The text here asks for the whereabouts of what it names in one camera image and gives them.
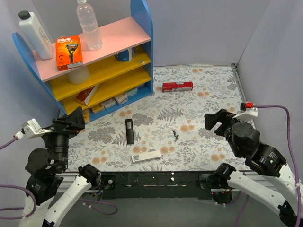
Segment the white air conditioner remote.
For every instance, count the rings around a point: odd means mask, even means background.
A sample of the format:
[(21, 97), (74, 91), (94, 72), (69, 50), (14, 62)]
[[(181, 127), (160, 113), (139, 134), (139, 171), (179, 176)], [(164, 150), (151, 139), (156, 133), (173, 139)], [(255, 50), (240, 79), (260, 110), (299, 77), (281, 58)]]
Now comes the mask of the white air conditioner remote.
[(138, 163), (138, 162), (158, 159), (158, 158), (161, 158), (161, 157), (162, 157), (162, 154), (161, 154), (160, 151), (141, 153), (141, 154), (133, 155), (132, 156), (132, 162), (133, 163)]

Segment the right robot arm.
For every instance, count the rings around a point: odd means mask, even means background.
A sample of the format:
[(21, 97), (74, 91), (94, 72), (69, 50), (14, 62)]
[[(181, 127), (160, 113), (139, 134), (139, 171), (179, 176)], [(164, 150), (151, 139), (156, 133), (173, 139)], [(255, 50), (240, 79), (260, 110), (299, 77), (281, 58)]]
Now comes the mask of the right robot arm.
[(298, 172), (291, 170), (276, 148), (260, 141), (260, 132), (249, 123), (257, 115), (258, 108), (252, 103), (246, 103), (239, 114), (221, 109), (204, 116), (205, 128), (211, 130), (219, 123), (215, 134), (224, 137), (235, 157), (243, 158), (245, 165), (270, 182), (275, 190), (248, 178), (227, 163), (221, 163), (211, 179), (220, 188), (229, 186), (258, 200), (277, 214), (286, 226), (301, 227), (303, 185)]

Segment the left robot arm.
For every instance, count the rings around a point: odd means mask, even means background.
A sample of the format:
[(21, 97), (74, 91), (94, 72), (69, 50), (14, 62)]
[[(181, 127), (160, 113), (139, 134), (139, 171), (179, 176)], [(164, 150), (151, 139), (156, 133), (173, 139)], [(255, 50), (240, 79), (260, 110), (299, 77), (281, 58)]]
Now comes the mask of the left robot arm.
[(63, 182), (60, 174), (67, 170), (69, 139), (83, 129), (85, 120), (80, 107), (69, 115), (53, 119), (52, 125), (45, 128), (35, 119), (22, 124), (22, 132), (29, 139), (41, 137), (45, 148), (34, 149), (25, 166), (31, 176), (26, 185), (23, 211), (29, 214), (22, 218), (21, 227), (58, 227), (86, 190), (100, 186), (101, 172), (90, 164), (80, 166), (71, 186), (53, 206), (50, 205)]

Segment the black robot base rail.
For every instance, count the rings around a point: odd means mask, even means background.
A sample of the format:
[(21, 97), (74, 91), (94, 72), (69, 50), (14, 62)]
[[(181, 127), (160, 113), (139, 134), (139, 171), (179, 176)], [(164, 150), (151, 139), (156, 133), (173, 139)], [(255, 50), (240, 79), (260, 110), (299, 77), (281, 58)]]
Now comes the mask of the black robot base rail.
[(228, 204), (235, 191), (218, 183), (212, 171), (105, 172), (101, 185), (86, 191), (97, 200), (197, 198)]

